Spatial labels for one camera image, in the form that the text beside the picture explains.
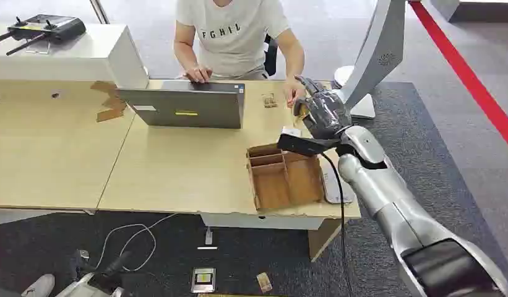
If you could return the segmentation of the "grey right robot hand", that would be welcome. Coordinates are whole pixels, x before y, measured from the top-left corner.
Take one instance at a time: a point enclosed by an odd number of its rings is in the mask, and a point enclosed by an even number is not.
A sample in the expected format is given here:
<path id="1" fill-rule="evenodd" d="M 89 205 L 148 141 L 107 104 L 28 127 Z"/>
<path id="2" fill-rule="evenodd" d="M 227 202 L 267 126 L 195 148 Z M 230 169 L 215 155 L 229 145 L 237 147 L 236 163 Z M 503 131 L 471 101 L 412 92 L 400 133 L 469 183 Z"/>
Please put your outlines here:
<path id="1" fill-rule="evenodd" d="M 297 75 L 309 96 L 299 97 L 293 105 L 293 114 L 307 127 L 315 139 L 337 139 L 352 126 L 350 110 L 334 91 L 309 78 Z"/>

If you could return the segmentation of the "person's right hand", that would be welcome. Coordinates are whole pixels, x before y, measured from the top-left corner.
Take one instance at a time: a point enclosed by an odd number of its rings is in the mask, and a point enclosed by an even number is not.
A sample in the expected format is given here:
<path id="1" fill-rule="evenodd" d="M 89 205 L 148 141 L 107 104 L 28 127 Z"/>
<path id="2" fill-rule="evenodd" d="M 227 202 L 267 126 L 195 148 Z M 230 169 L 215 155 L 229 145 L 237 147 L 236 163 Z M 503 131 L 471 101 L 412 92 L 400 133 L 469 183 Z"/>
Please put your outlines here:
<path id="1" fill-rule="evenodd" d="M 191 82 L 204 84 L 210 82 L 213 71 L 208 67 L 196 66 L 185 70 L 184 77 Z"/>

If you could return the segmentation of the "person's left hand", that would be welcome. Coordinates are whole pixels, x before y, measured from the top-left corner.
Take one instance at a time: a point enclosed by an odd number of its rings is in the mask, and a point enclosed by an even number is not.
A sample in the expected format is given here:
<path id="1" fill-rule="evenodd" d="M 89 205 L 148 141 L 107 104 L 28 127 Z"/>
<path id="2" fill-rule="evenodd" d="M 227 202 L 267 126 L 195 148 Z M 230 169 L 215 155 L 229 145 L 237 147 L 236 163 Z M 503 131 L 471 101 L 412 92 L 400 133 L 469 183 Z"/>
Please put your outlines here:
<path id="1" fill-rule="evenodd" d="M 283 94 L 287 107 L 291 108 L 299 97 L 306 96 L 304 85 L 296 78 L 287 78 L 283 84 Z"/>

